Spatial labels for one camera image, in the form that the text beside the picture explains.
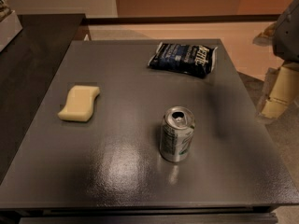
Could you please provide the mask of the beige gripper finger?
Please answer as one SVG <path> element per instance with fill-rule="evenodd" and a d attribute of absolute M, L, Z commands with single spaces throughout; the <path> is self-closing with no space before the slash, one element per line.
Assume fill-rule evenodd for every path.
<path fill-rule="evenodd" d="M 275 33 L 275 23 L 267 26 L 262 32 L 253 38 L 253 43 L 257 46 L 271 46 Z"/>
<path fill-rule="evenodd" d="M 269 68 L 262 96 L 256 106 L 256 119 L 269 124 L 278 119 L 299 97 L 299 63 L 284 62 L 278 69 Z"/>

